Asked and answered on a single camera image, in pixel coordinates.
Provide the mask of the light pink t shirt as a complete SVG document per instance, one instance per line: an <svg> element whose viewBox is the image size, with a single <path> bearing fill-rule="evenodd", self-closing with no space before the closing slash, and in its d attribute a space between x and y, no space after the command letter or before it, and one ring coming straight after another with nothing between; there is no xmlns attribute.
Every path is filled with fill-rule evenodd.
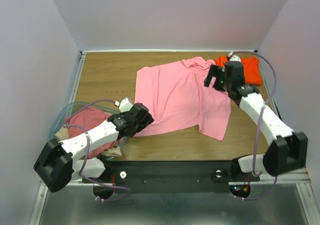
<svg viewBox="0 0 320 225"><path fill-rule="evenodd" d="M214 60L198 56L138 70L135 102L146 106L154 121L136 136L197 126L201 134L222 141L231 115L231 100L226 93L204 86L213 64Z"/></svg>

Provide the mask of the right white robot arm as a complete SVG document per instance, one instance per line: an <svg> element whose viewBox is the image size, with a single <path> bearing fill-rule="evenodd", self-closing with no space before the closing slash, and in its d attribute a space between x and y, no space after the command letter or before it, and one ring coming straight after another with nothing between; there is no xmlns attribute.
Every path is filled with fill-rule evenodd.
<svg viewBox="0 0 320 225"><path fill-rule="evenodd" d="M248 173L273 177L301 169L306 165L308 138L287 126L267 105L259 90L245 82L244 66L240 61L228 61L223 67L211 65L204 86L227 92L257 125L256 134L263 134L268 149L265 154L254 153L235 160L231 177L242 180Z"/></svg>

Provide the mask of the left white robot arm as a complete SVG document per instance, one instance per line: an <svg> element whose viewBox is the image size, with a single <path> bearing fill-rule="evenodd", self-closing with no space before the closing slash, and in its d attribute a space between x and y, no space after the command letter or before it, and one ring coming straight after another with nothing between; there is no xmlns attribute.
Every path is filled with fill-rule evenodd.
<svg viewBox="0 0 320 225"><path fill-rule="evenodd" d="M75 175L82 176L90 151L123 137L133 137L154 121L148 108L139 102L120 111L93 129L84 129L78 136L46 142L33 169L50 192L63 189Z"/></svg>

